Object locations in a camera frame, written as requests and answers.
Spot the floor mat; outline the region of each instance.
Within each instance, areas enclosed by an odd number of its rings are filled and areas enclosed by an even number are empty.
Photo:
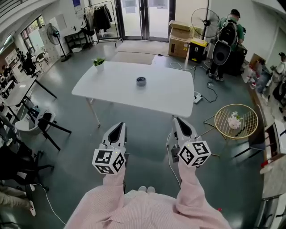
[[[154,54],[135,53],[135,52],[118,52],[111,61],[127,62],[137,64],[152,64]]]
[[[168,55],[169,43],[153,41],[124,41],[115,52],[137,52],[154,55]]]

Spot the green shirt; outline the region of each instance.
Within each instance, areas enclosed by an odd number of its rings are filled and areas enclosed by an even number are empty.
[[[223,24],[227,21],[226,17],[223,17],[219,20],[218,28],[221,29]],[[238,39],[243,39],[244,40],[244,34],[243,34],[243,27],[241,24],[236,24],[237,27],[237,36]],[[231,51],[234,51],[236,48],[236,43],[234,43],[231,47]]]

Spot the gray floor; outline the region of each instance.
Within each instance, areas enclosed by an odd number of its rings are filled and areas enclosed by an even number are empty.
[[[141,185],[154,186],[158,193],[172,197],[176,197],[179,191],[168,166],[165,145],[171,131],[171,115],[96,101],[94,108],[101,121],[101,128],[97,129],[85,99],[71,94],[77,81],[91,67],[91,60],[97,57],[110,60],[115,55],[114,49],[114,43],[101,43],[52,67],[40,81],[58,99],[54,100],[39,87],[35,88],[32,95],[35,104],[43,104],[56,113],[58,125],[72,131],[68,135],[56,128],[49,130],[49,134],[61,147],[59,152],[43,135],[21,135],[33,150],[45,151],[40,164],[55,165],[52,173],[47,169],[41,175],[45,185],[50,187],[48,196],[53,209],[64,222],[67,222],[85,192],[102,184],[103,176],[91,164],[93,151],[98,147],[104,132],[118,122],[126,122],[128,127],[126,150],[130,157],[125,176],[126,191],[138,189]],[[180,58],[162,56],[156,56],[153,64],[170,67],[170,62],[183,64]],[[215,95],[206,88],[208,81],[205,70],[197,68],[195,90],[211,100]],[[194,104],[192,115],[188,118],[198,134],[209,128],[203,121],[222,106],[231,103],[253,106],[241,77],[226,76],[224,82],[214,81],[211,87],[218,94],[217,101],[208,103],[203,99]],[[234,160],[232,157],[240,149],[242,151],[247,148],[246,145],[237,146],[237,141],[230,141],[229,146],[226,146],[225,140],[216,130],[204,135],[203,139],[213,153],[222,154],[221,157],[211,157],[204,166],[197,169],[196,174],[205,190],[206,199],[214,208],[222,209],[222,214],[233,229],[253,227],[263,187],[259,175],[262,154],[247,161],[243,161],[246,155]],[[173,167],[178,174],[177,165]],[[63,228],[63,224],[51,211],[40,186],[37,186],[34,193],[34,203],[37,211],[35,218],[24,210],[9,208],[3,208],[1,215],[4,221],[24,225],[22,228]]]

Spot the glass door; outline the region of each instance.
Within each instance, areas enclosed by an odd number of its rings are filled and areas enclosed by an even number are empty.
[[[149,39],[155,41],[168,41],[169,34],[169,0],[149,1]]]
[[[175,0],[118,0],[124,39],[168,41]]]

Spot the door frame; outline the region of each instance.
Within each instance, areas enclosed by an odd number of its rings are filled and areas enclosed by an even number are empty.
[[[118,20],[120,24],[120,34],[122,35],[123,40],[146,40],[146,41],[159,41],[159,42],[168,42],[171,32],[171,28],[168,28],[168,38],[159,38],[159,37],[150,37],[149,31],[149,0],[138,0],[139,9],[140,9],[140,28],[142,36],[126,36],[124,29],[124,21],[122,14],[121,0],[115,0],[117,6]],[[176,13],[176,0],[169,0],[169,21],[175,20]]]

